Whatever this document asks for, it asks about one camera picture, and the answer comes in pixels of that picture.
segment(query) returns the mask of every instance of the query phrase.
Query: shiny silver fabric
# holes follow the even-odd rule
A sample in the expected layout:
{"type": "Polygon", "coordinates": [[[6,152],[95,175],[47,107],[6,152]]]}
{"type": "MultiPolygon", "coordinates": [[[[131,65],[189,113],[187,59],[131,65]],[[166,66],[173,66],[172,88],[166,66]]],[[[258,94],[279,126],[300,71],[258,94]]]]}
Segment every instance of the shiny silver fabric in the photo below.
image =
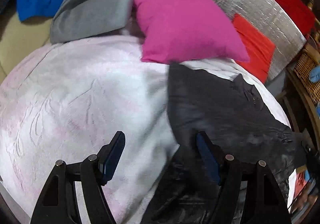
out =
{"type": "Polygon", "coordinates": [[[214,1],[230,19],[239,13],[276,45],[268,80],[275,78],[306,42],[300,30],[275,0],[214,1]]]}

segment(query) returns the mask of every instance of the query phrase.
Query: pink pillow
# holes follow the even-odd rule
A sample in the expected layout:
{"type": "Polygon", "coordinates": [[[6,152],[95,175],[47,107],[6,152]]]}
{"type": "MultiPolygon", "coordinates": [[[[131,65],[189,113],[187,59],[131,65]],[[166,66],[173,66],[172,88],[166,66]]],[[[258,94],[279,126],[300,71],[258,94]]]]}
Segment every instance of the pink pillow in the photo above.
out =
{"type": "Polygon", "coordinates": [[[250,60],[231,21],[213,0],[134,0],[134,4],[146,36],[144,62],[250,60]]]}

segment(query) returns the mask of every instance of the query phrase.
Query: metal screw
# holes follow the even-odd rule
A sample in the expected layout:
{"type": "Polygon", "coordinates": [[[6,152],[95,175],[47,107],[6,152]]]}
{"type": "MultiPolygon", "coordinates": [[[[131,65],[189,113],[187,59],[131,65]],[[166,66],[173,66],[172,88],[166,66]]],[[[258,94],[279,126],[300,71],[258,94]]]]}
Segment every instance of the metal screw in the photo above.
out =
{"type": "Polygon", "coordinates": [[[98,156],[97,156],[96,154],[92,154],[92,155],[90,155],[90,156],[88,157],[88,160],[89,160],[89,161],[95,161],[95,160],[97,160],[97,158],[98,158],[98,156]]]}
{"type": "Polygon", "coordinates": [[[233,161],[233,160],[234,160],[234,157],[233,157],[233,155],[231,155],[231,154],[227,154],[227,155],[226,155],[226,159],[227,159],[228,161],[233,161]]]}
{"type": "Polygon", "coordinates": [[[63,160],[57,160],[56,161],[56,166],[61,166],[63,164],[63,160]]]}
{"type": "Polygon", "coordinates": [[[260,160],[259,161],[259,165],[262,166],[262,167],[265,167],[267,165],[267,163],[263,160],[260,160]]]}

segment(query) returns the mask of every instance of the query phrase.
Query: beige cushion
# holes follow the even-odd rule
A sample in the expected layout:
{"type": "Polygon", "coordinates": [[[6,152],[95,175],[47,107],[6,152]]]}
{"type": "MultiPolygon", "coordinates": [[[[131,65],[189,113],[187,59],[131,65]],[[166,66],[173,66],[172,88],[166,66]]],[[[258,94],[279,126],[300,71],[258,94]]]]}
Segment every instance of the beige cushion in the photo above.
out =
{"type": "Polygon", "coordinates": [[[0,16],[0,82],[27,55],[49,39],[51,18],[31,17],[21,23],[14,6],[0,16]]]}

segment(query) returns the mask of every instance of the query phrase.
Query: white blanket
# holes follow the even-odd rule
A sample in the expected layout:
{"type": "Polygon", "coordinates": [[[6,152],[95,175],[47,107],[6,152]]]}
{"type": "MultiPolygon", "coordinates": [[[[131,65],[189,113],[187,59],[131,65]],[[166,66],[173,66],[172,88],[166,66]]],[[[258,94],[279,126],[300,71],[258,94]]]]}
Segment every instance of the white blanket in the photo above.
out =
{"type": "MultiPolygon", "coordinates": [[[[139,39],[108,36],[46,45],[25,58],[0,91],[0,176],[31,217],[58,159],[80,162],[116,131],[126,146],[113,179],[103,187],[117,223],[139,223],[159,175],[178,145],[168,123],[168,66],[140,62],[139,39]]],[[[263,84],[230,59],[184,62],[226,79],[242,73],[275,118],[288,119],[263,84]]],[[[77,185],[83,224],[89,223],[77,185]]]]}

